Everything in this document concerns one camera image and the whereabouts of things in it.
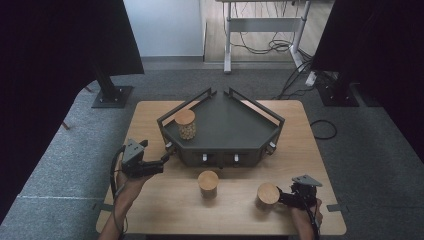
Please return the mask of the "glass jar with orange contents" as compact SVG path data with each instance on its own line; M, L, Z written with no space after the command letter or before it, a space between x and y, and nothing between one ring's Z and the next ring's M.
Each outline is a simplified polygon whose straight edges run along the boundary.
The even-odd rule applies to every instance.
M213 199L217 196L219 177L214 171L203 171L198 176L198 186L203 198Z

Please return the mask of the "black curtain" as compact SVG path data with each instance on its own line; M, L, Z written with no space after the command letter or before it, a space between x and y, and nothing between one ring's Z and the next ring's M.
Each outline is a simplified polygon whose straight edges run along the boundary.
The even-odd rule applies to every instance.
M143 71L124 0L0 0L0 223L77 94Z
M360 82L424 162L424 0L334 0L312 68Z

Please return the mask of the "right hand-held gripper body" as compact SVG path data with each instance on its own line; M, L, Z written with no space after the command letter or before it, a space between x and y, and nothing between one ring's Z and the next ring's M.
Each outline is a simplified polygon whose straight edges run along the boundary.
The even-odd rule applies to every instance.
M306 209L315 206L317 203L317 188L322 184L305 174L292 178L291 190L293 193L292 207Z

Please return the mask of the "glass jar with dark contents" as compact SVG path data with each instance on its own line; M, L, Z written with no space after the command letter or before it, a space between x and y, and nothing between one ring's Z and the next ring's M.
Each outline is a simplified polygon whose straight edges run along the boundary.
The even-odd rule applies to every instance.
M257 189L256 205L263 211L269 211L278 202L279 190L272 183L263 183Z

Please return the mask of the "person's right hand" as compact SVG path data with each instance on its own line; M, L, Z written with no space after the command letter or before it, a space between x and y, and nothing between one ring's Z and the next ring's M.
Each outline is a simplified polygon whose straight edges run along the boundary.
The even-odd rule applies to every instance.
M322 201L318 199L316 205L310 208L310 212L312 213L313 220L318 225L321 225L323 220L323 215L320 211L321 205L322 205ZM306 228L306 227L312 226L311 220L306 210L301 210L299 208L290 208L290 213L291 213L292 221L296 228Z

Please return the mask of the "black metal stand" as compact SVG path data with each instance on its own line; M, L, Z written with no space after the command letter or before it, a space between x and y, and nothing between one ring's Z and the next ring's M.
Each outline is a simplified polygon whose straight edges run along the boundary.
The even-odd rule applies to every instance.
M93 108L124 108L132 92L132 86L115 86L109 75L97 65L93 65L100 92L94 100Z
M325 106L358 107L348 83L343 82L333 73L319 72L315 83L321 101Z

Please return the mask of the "glass jar with pale nuts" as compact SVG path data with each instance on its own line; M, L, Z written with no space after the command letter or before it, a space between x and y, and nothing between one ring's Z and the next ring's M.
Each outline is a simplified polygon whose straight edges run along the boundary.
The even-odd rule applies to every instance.
M184 140L193 139L196 135L195 113L190 109L180 110L174 120L178 125L179 135Z

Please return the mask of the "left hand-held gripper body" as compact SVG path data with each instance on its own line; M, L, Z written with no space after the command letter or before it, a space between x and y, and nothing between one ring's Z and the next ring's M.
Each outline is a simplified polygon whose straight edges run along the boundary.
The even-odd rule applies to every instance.
M164 164L161 160L144 161L143 147L133 139L129 139L124 150L121 161L121 170L128 178L140 178L143 176L155 175L164 171Z

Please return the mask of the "white desk frame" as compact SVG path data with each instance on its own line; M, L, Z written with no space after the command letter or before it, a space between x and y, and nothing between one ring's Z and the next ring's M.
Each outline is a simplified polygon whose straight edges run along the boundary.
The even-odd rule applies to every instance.
M311 0L305 0L303 13L297 17L268 17L268 18L239 18L232 16L232 6L236 3L250 2L290 2L294 0L216 0L226 6L224 14L224 27L226 33L225 52L224 52L224 73L230 74L231 69L231 34L241 32L273 32L273 33L293 33L294 39L289 47L289 52L298 69L305 68L305 61L302 57L299 45L306 26L308 13L311 6Z

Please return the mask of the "dark grey corner rack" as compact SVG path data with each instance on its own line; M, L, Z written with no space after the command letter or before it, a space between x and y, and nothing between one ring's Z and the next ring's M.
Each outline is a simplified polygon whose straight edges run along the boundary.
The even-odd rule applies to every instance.
M194 112L195 136L179 136L175 116ZM207 88L157 119L165 148L190 167L253 167L276 149L285 119L234 89Z

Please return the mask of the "person's left hand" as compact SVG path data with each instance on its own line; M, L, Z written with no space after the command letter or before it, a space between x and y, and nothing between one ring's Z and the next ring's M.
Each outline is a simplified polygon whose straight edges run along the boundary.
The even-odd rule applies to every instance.
M117 196L116 203L119 206L131 205L139 196L144 184L152 178L152 175L140 178L128 178L124 173L120 172L117 177L118 187L121 189Z

